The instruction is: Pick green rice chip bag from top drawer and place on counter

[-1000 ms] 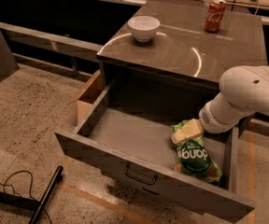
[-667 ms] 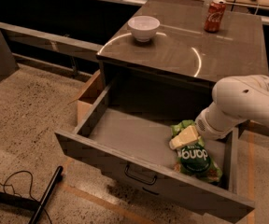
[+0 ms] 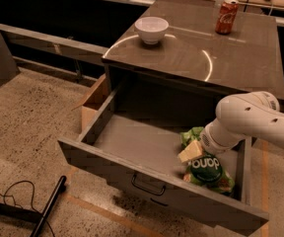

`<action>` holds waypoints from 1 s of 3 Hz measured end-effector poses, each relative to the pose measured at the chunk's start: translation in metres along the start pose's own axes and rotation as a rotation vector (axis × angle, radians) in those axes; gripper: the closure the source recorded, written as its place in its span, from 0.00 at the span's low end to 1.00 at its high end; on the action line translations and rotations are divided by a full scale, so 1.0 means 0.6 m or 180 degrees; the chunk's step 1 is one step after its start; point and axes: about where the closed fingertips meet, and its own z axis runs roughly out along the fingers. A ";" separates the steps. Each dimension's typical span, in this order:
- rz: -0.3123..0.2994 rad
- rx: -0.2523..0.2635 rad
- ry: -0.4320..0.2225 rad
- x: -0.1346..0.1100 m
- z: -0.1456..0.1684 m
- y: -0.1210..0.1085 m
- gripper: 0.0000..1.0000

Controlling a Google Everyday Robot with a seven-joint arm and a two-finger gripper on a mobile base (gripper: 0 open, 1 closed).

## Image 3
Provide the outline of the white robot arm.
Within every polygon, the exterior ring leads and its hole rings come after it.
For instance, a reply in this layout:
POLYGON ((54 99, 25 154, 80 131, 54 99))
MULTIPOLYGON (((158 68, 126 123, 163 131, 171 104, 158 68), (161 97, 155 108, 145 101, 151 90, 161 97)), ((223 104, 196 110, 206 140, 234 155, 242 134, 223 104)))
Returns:
POLYGON ((177 156, 181 163, 224 153, 241 140, 255 137, 284 149, 284 114, 268 92, 230 95, 216 106, 216 118, 204 126, 199 140, 190 142, 177 156))

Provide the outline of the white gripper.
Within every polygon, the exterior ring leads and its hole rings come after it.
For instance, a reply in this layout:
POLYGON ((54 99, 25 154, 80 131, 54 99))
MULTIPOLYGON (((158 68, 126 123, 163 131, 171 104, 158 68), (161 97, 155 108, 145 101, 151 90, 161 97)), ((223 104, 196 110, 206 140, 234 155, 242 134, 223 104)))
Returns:
POLYGON ((200 142, 198 140, 191 141, 177 158, 181 163, 195 160, 203 155, 203 149, 211 154, 224 153, 235 147, 240 141, 241 137, 238 134, 230 132, 215 118, 200 132, 200 142))

